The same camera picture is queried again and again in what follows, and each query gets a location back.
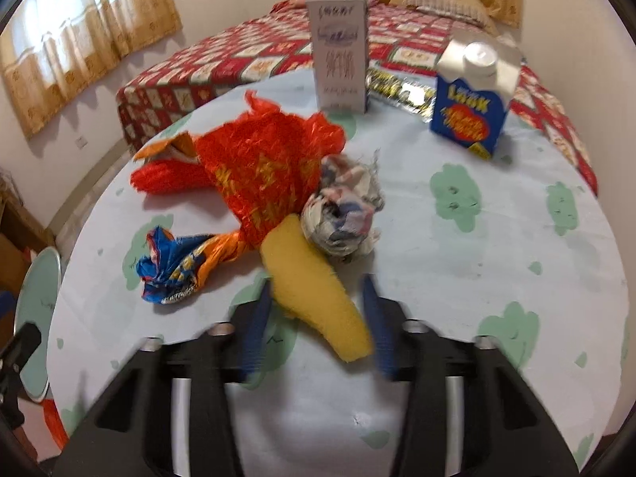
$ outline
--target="blue carton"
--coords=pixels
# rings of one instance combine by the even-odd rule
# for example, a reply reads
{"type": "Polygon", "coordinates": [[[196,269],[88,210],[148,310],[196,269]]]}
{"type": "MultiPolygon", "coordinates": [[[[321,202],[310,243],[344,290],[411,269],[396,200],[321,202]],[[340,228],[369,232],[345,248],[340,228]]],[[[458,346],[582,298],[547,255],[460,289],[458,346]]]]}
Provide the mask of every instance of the blue carton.
{"type": "Polygon", "coordinates": [[[489,159],[521,74],[521,53],[486,33],[458,30],[437,71],[431,130],[489,159]]]}

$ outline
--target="milk carton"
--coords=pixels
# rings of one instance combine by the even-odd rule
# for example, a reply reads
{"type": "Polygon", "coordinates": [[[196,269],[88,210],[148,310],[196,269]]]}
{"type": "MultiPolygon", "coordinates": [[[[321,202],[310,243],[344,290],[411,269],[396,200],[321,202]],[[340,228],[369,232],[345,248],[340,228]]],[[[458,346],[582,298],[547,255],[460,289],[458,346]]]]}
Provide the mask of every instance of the milk carton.
{"type": "Polygon", "coordinates": [[[521,52],[484,32],[454,31],[437,63],[430,128],[489,159],[521,74],[521,52]]]}
{"type": "Polygon", "coordinates": [[[318,106],[365,113],[366,0],[308,0],[318,106]]]}

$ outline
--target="bedspread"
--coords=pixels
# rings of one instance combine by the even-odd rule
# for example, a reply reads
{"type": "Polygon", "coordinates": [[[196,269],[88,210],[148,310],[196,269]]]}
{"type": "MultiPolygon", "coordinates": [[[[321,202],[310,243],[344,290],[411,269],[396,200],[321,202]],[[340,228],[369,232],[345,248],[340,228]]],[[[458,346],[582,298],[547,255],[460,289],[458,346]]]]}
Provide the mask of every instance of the bedspread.
{"type": "MultiPolygon", "coordinates": [[[[461,21],[384,4],[369,9],[371,63],[391,70],[434,75],[444,41],[461,21]]],[[[311,68],[312,45],[305,9],[283,7],[246,21],[172,55],[142,72],[117,93],[124,136],[134,149],[233,87],[311,68]]],[[[592,190],[597,180],[589,157],[560,102],[524,66],[511,105],[542,131],[575,166],[592,190]]]]}

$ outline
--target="snack wrapper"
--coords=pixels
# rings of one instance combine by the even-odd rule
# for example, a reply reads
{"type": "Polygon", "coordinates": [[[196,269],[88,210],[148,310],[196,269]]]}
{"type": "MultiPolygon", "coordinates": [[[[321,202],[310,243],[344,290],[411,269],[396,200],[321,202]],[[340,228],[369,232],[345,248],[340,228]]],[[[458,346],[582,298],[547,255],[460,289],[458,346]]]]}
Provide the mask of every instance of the snack wrapper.
{"type": "Polygon", "coordinates": [[[432,120],[436,95],[432,87],[377,68],[367,70],[366,85],[372,97],[417,114],[425,123],[432,120]]]}

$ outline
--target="carton cap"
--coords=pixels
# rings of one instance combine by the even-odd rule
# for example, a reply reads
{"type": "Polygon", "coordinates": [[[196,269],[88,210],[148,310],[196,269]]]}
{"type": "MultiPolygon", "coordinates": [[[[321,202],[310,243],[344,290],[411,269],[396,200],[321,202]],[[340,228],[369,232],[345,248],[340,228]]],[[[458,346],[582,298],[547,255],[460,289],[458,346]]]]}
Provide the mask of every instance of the carton cap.
{"type": "Polygon", "coordinates": [[[463,64],[467,71],[477,76],[488,77],[497,72],[499,55],[486,43],[470,43],[463,50],[463,64]]]}

